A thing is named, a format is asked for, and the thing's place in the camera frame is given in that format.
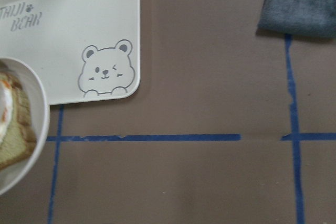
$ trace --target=whipped cream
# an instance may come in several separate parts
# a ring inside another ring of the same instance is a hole
[[[0,145],[6,135],[8,126],[12,120],[13,97],[12,87],[5,80],[0,81]]]

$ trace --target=white plate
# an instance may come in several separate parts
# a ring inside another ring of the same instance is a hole
[[[25,63],[15,59],[1,58],[0,62],[19,78],[30,101],[31,124],[36,133],[37,143],[30,158],[13,164],[0,171],[0,195],[16,185],[37,161],[46,142],[49,130],[50,108],[42,82]]]
[[[29,64],[50,104],[138,88],[140,0],[0,0],[0,38],[0,55]]]

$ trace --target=paw print icon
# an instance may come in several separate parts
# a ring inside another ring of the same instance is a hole
[[[26,12],[30,13],[30,12],[32,11],[33,8],[34,8],[34,7],[33,7],[32,4],[27,5],[27,7],[26,7]]]

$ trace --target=brown surface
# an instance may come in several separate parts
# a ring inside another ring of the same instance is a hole
[[[336,132],[335,40],[302,39],[292,45],[302,132]]]
[[[285,42],[256,31],[262,3],[141,0],[138,91],[66,105],[62,134],[243,139],[62,142],[53,224],[296,223],[292,145],[280,141],[290,133]],[[292,42],[303,132],[336,132],[334,52],[334,41]],[[51,108],[51,136],[58,110]],[[1,221],[47,223],[54,146],[48,142],[28,176],[0,198]],[[336,223],[335,146],[301,144],[307,224]]]
[[[271,136],[68,142],[61,154],[55,224],[295,220],[290,143]]]
[[[47,223],[55,144],[46,143],[31,171],[0,196],[0,223]]]

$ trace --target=white tray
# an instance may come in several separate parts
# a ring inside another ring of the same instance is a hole
[[[140,0],[0,0],[0,58],[27,63],[49,104],[125,98],[140,82]]]

